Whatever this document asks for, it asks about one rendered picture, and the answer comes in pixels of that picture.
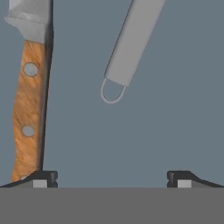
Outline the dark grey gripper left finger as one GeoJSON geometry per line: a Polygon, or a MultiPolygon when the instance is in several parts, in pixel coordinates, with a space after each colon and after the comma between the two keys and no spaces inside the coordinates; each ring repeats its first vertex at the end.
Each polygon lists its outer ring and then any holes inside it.
{"type": "Polygon", "coordinates": [[[35,171],[19,181],[1,185],[1,188],[57,188],[57,179],[57,171],[35,171]]]}

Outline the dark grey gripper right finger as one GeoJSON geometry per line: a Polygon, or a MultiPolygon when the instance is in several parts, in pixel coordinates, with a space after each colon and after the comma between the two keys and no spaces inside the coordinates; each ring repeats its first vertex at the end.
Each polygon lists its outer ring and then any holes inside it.
{"type": "Polygon", "coordinates": [[[197,187],[216,187],[224,188],[219,185],[197,177],[191,171],[168,171],[168,188],[197,188],[197,187]]]}

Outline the wooden-handled knife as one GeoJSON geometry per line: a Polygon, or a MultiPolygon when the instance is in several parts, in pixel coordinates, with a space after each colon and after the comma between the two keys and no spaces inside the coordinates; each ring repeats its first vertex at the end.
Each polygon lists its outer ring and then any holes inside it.
{"type": "Polygon", "coordinates": [[[16,182],[43,169],[53,0],[9,0],[5,22],[24,38],[13,112],[16,158],[11,180],[16,182]]]}

